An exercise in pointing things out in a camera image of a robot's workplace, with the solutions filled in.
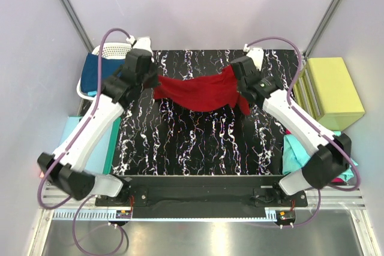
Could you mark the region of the red t-shirt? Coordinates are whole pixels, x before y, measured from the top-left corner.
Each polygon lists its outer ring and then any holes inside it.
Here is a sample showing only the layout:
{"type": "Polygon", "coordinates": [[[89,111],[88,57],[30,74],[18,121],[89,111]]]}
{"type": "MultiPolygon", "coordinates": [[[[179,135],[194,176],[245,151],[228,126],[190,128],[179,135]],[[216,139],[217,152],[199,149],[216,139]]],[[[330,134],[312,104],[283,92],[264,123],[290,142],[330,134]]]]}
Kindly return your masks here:
{"type": "Polygon", "coordinates": [[[168,98],[194,112],[211,112],[226,105],[238,106],[244,115],[250,114],[248,101],[237,90],[237,79],[232,67],[221,73],[178,80],[159,76],[160,85],[154,88],[154,99],[168,98]]]}

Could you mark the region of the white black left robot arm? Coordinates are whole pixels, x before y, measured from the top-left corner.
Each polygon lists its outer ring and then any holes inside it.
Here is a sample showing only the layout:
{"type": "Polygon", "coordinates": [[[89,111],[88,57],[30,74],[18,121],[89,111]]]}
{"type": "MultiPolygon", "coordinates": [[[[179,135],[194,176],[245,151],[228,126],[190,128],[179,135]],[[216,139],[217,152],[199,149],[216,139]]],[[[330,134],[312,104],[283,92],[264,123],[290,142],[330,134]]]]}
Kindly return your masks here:
{"type": "Polygon", "coordinates": [[[131,49],[117,72],[104,79],[101,94],[70,136],[52,154],[42,153],[38,165],[50,184],[75,200],[103,195],[116,205],[129,200],[124,181],[111,174],[87,171],[88,159],[109,127],[145,88],[157,85],[157,67],[151,49],[131,49]]]}

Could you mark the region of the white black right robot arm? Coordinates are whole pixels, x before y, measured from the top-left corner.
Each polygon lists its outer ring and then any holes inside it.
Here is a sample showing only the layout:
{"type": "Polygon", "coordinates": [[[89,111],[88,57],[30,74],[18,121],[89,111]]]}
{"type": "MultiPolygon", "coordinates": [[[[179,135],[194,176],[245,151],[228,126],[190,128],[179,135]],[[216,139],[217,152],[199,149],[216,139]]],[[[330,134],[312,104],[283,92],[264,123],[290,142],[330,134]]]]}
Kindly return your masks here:
{"type": "Polygon", "coordinates": [[[351,140],[335,135],[316,122],[291,99],[283,85],[273,77],[262,77],[251,57],[242,56],[230,63],[239,93],[264,110],[302,144],[310,159],[297,171],[283,177],[272,191],[274,202],[289,204],[294,194],[306,189],[322,189],[350,167],[351,140]]]}

